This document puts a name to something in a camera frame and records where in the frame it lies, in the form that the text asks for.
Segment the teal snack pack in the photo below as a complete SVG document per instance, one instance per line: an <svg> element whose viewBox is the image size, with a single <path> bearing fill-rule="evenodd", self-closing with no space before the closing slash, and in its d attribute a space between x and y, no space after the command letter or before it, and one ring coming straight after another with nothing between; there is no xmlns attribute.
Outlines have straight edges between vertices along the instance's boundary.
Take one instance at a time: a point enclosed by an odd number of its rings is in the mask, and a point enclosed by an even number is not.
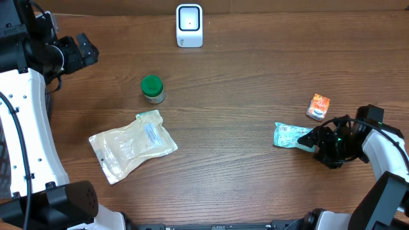
<svg viewBox="0 0 409 230"><path fill-rule="evenodd" d="M315 152L315 147L309 148L299 144L298 139L312 131L312 128L305 128L294 125L287 125L276 122L274 130L274 145L282 148L298 148L308 152Z"/></svg>

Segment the small orange juice carton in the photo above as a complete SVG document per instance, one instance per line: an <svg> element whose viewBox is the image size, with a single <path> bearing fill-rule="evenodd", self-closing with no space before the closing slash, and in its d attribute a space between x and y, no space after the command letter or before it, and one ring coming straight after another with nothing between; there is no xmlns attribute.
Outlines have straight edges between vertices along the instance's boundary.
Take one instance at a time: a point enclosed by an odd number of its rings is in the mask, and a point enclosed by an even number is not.
<svg viewBox="0 0 409 230"><path fill-rule="evenodd" d="M322 121L327 114L329 105L329 98L315 93L309 104L306 115L317 121Z"/></svg>

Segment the green lid jar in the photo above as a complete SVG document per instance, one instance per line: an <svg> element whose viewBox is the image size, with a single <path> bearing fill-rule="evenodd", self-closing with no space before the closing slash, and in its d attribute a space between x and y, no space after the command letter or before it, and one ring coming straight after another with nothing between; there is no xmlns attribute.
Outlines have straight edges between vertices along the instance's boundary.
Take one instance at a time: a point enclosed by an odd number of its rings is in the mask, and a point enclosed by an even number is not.
<svg viewBox="0 0 409 230"><path fill-rule="evenodd" d="M160 104L166 98L162 80L156 75L148 75L141 81L144 97L151 104Z"/></svg>

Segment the clear beige pouch bag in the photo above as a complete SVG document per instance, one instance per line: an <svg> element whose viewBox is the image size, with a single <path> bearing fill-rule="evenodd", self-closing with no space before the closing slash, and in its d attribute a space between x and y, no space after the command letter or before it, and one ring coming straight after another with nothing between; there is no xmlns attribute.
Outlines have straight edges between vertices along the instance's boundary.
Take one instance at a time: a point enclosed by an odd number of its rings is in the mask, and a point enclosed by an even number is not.
<svg viewBox="0 0 409 230"><path fill-rule="evenodd" d="M93 135L89 143L111 185L125 179L145 161L178 149L163 127L158 110L136 114L131 124Z"/></svg>

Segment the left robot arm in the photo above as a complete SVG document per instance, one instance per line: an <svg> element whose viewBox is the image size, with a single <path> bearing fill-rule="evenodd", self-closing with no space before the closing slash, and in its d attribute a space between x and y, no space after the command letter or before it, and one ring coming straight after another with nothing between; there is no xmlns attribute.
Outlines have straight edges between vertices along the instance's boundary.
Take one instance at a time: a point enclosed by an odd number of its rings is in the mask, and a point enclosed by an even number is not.
<svg viewBox="0 0 409 230"><path fill-rule="evenodd" d="M135 229L99 204L88 181L70 183L56 152L46 86L98 60L85 34L58 38L33 1L1 2L1 127L11 164L11 201L1 219L22 229Z"/></svg>

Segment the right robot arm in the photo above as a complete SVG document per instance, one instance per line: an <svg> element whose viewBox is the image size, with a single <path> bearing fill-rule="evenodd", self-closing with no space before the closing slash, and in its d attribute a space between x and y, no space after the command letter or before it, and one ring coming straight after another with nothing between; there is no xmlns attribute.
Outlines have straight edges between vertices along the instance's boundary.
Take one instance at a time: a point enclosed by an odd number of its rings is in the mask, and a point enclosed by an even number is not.
<svg viewBox="0 0 409 230"><path fill-rule="evenodd" d="M351 214L315 209L294 220L287 229L395 229L408 224L395 218L397 211L408 213L408 155L401 131L383 122L384 110L375 105L357 109L323 123L298 139L299 144L317 146L314 158L330 169L349 160L370 164L376 183Z"/></svg>

